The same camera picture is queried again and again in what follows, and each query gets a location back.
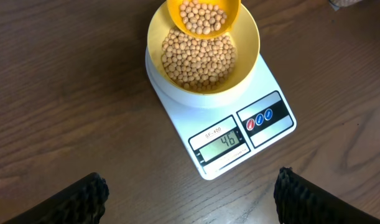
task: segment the red button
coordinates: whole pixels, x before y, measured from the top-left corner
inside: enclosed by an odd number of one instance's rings
[[[251,118],[246,122],[246,129],[252,131],[254,128],[254,120]]]

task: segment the pile of beans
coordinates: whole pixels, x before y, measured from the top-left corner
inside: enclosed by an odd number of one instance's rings
[[[162,43],[162,63],[168,76],[186,90],[215,90],[233,71],[235,48],[230,37],[200,40],[176,27]]]
[[[218,5],[200,4],[198,0],[184,0],[180,5],[180,16],[185,27],[196,34],[209,34],[220,30],[227,19],[227,14]]]

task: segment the brown wooden surface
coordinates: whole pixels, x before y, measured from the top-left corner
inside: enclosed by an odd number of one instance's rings
[[[0,0],[0,223],[93,171],[102,223],[277,223],[282,166],[380,218],[380,0],[243,1],[298,127],[213,181],[146,76],[161,3]]]

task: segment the yellow bowl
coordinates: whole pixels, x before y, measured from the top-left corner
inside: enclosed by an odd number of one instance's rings
[[[175,27],[175,24],[169,16],[167,3],[164,2],[158,8],[151,20],[148,28],[147,44],[152,63],[155,65],[160,75],[172,85],[189,93],[209,95],[229,91],[238,84],[249,81],[249,74],[254,68],[259,55],[260,38],[257,25],[251,13],[243,5],[241,5],[238,20],[233,27],[233,30],[226,33],[231,37],[231,42],[236,47],[237,60],[235,62],[235,67],[233,72],[229,74],[228,80],[215,90],[203,91],[201,93],[187,91],[173,82],[173,80],[171,80],[166,74],[161,60],[163,54],[162,42],[165,37],[167,37],[169,30],[172,27]]]
[[[224,24],[221,25],[220,30],[210,32],[209,34],[194,34],[191,33],[183,23],[183,18],[180,16],[179,6],[183,4],[183,0],[167,0],[167,7],[169,9],[169,14],[176,24],[176,26],[184,33],[199,38],[199,39],[210,39],[223,35],[225,32],[230,31],[233,28],[233,24],[238,18],[239,8],[241,5],[241,0],[201,0],[199,3],[207,3],[212,5],[219,5],[219,8],[224,10],[227,14],[227,19]]]

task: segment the digital kitchen scale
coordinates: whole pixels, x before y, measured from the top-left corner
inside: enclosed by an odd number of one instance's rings
[[[152,86],[206,180],[218,177],[296,128],[294,114],[261,55],[255,66],[248,89],[235,101],[217,108],[194,108],[161,90],[161,80],[156,78],[164,78],[146,50],[146,69]]]

